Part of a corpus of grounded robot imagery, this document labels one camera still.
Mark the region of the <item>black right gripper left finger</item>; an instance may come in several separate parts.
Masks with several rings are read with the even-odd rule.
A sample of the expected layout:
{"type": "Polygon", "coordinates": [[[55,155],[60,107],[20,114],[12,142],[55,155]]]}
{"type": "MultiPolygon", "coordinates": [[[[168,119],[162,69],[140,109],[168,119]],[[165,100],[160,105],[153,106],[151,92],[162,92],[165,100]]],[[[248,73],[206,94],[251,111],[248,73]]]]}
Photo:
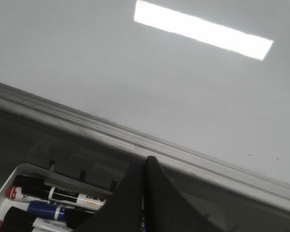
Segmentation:
{"type": "Polygon", "coordinates": [[[76,232],[139,232],[142,223],[145,161],[137,159],[112,196],[76,232]]]}

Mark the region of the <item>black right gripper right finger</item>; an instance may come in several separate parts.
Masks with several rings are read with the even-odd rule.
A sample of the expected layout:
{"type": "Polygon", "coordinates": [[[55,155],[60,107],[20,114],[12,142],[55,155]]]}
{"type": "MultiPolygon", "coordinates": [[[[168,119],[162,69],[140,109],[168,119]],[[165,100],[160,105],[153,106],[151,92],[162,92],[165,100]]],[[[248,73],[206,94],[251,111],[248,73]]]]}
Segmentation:
{"type": "Polygon", "coordinates": [[[147,232],[220,232],[175,188],[154,156],[145,163],[145,227],[147,232]]]}

